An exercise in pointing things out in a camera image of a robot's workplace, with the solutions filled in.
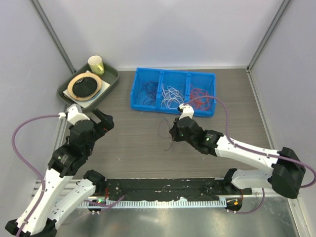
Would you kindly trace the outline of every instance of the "red cable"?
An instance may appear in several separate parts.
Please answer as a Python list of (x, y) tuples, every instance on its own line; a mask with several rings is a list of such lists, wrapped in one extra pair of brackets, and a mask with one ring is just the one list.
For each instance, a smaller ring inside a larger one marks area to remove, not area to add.
[(242, 200), (243, 200), (243, 193), (242, 193), (242, 190), (240, 190), (240, 194), (241, 194), (241, 199), (240, 199), (240, 201), (242, 201)]
[[(205, 96), (209, 95), (208, 91), (201, 88), (192, 88), (190, 90), (190, 100), (193, 100), (194, 98), (197, 98), (199, 96)], [(209, 98), (200, 98), (195, 101), (192, 101), (190, 105), (193, 107), (194, 110), (200, 110), (200, 111), (208, 111), (211, 107)]]
[(104, 200), (106, 200), (106, 199), (108, 198), (108, 196), (109, 196), (109, 189), (106, 188), (106, 189), (105, 189), (105, 197), (104, 197)]

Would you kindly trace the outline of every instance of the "yellow cup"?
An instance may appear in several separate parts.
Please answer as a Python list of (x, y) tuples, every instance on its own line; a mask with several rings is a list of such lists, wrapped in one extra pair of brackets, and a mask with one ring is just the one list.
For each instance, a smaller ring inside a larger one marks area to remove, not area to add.
[(104, 73), (104, 65), (102, 62), (102, 58), (100, 56), (92, 56), (88, 59), (89, 67), (91, 68), (92, 72), (98, 76), (103, 75)]

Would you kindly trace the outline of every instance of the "plastic tray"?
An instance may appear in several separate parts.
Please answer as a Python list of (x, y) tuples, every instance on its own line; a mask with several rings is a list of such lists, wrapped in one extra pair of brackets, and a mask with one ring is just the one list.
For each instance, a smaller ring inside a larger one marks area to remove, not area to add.
[[(119, 82), (119, 72), (107, 65), (104, 65), (104, 74), (100, 76), (101, 80), (107, 82), (110, 84), (110, 86), (97, 98), (95, 101), (91, 103), (86, 108), (82, 108), (83, 112), (91, 112), (93, 109), (97, 107), (97, 105), (113, 90), (113, 88), (118, 84)], [(76, 73), (74, 73), (64, 84), (62, 84), (58, 89), (57, 89), (57, 95), (58, 97), (63, 101), (66, 102), (67, 105), (72, 105), (75, 103), (75, 101), (71, 100), (64, 94), (64, 90), (67, 89), (69, 82), (77, 75), (81, 73), (85, 73), (87, 70), (91, 71), (90, 67), (88, 64), (84, 65), (82, 68), (80, 68)]]
[[(148, 105), (148, 97), (143, 89), (143, 84), (147, 82), (158, 83), (156, 101)], [(150, 68), (137, 68), (134, 84), (130, 94), (131, 108), (142, 111), (163, 112), (178, 114), (178, 104), (172, 102), (170, 108), (166, 107), (162, 96), (162, 86), (172, 86), (177, 89), (184, 97), (184, 102), (190, 100), (192, 88), (207, 90), (209, 95), (216, 96), (216, 75), (213, 73), (195, 73), (184, 71), (171, 71)], [(195, 109), (195, 116), (212, 117), (215, 113), (216, 100), (209, 99), (210, 107), (208, 110)]]

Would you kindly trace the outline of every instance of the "white cable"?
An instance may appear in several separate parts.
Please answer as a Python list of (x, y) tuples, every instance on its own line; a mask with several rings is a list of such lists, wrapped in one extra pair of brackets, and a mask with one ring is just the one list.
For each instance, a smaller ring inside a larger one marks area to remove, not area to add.
[(167, 86), (167, 90), (165, 90), (162, 84), (162, 97), (163, 100), (160, 105), (162, 106), (164, 104), (170, 110), (176, 110), (178, 108), (178, 106), (171, 108), (172, 102), (175, 102), (177, 105), (184, 103), (184, 96), (170, 85)]

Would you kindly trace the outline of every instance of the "black disc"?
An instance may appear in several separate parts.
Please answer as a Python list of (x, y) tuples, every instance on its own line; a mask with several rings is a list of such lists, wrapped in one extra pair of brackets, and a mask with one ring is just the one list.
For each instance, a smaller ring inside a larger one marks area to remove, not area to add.
[(81, 78), (73, 86), (73, 93), (78, 97), (92, 95), (98, 87), (98, 83), (93, 78)]

